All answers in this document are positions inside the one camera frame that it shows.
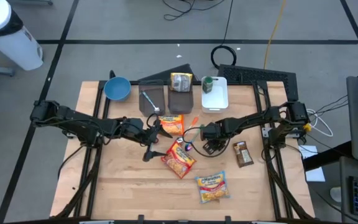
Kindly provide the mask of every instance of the brown package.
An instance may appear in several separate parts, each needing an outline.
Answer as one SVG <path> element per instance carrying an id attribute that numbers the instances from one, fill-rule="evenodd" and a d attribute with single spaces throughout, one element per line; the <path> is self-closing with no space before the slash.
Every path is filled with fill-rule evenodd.
<path id="1" fill-rule="evenodd" d="M 247 143 L 245 141 L 234 143 L 233 147 L 234 152 L 236 153 L 237 163 L 239 164 L 239 167 L 254 164 L 251 155 L 249 154 Z"/>

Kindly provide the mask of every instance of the yellow cable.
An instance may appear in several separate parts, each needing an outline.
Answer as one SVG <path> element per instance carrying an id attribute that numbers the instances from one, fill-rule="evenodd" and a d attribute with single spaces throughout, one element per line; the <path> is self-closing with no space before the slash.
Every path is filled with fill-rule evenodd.
<path id="1" fill-rule="evenodd" d="M 281 9 L 280 9 L 280 13 L 279 13 L 278 18 L 277 18 L 277 20 L 276 20 L 276 24 L 274 25 L 274 29 L 273 29 L 272 35 L 270 36 L 270 39 L 268 40 L 268 44 L 267 44 L 267 48 L 266 48 L 266 53 L 265 53 L 264 69 L 266 68 L 266 61 L 267 61 L 267 55 L 269 54 L 270 43 L 272 42 L 274 33 L 276 33 L 277 26 L 278 26 L 278 24 L 280 23 L 281 16 L 283 15 L 284 6 L 285 6 L 285 3 L 286 3 L 286 2 L 287 2 L 286 0 L 283 0 L 283 3 L 282 3 L 282 5 L 281 5 Z"/>

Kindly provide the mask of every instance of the white container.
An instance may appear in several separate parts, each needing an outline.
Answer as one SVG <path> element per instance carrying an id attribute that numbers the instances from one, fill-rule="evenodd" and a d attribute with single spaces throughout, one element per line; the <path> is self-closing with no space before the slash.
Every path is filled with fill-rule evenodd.
<path id="1" fill-rule="evenodd" d="M 212 91 L 204 93 L 201 91 L 201 104 L 204 113 L 222 113 L 229 107 L 227 97 L 227 80 L 224 77 L 212 77 Z"/>
<path id="2" fill-rule="evenodd" d="M 9 3 L 0 0 L 0 51 L 24 70 L 39 68 L 43 64 L 42 48 L 24 26 L 17 26 L 20 23 L 22 21 L 12 11 Z M 9 32 L 9 26 L 20 29 Z"/>

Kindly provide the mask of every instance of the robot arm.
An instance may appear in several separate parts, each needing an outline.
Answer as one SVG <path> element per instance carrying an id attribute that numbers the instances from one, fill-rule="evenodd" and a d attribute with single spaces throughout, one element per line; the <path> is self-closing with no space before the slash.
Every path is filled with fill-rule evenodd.
<path id="1" fill-rule="evenodd" d="M 243 118 L 225 118 L 209 123 L 201 130 L 201 140 L 208 141 L 203 148 L 208 154 L 220 151 L 228 139 L 243 130 L 268 123 L 280 123 L 277 128 L 272 128 L 268 132 L 270 146 L 285 147 L 285 136 L 295 128 L 303 129 L 303 126 L 309 123 L 306 106 L 300 102 L 287 102 Z"/>
<path id="2" fill-rule="evenodd" d="M 147 162 L 154 156 L 165 154 L 150 150 L 153 143 L 158 142 L 157 134 L 172 138 L 156 119 L 153 126 L 143 130 L 143 121 L 140 118 L 98 119 L 87 114 L 60 106 L 56 101 L 36 101 L 30 120 L 35 127 L 54 126 L 63 130 L 64 134 L 78 137 L 81 144 L 88 147 L 98 147 L 104 138 L 126 138 L 147 146 L 143 160 Z"/>

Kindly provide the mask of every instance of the white paper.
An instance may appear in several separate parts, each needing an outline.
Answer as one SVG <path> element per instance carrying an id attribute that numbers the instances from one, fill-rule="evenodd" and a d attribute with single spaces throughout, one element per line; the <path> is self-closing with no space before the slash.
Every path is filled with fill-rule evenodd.
<path id="1" fill-rule="evenodd" d="M 299 146 L 299 150 L 302 153 L 303 159 L 317 154 L 316 146 Z M 319 167 L 317 169 L 307 171 L 306 180 L 308 182 L 325 182 L 326 179 L 324 177 L 323 168 Z"/>

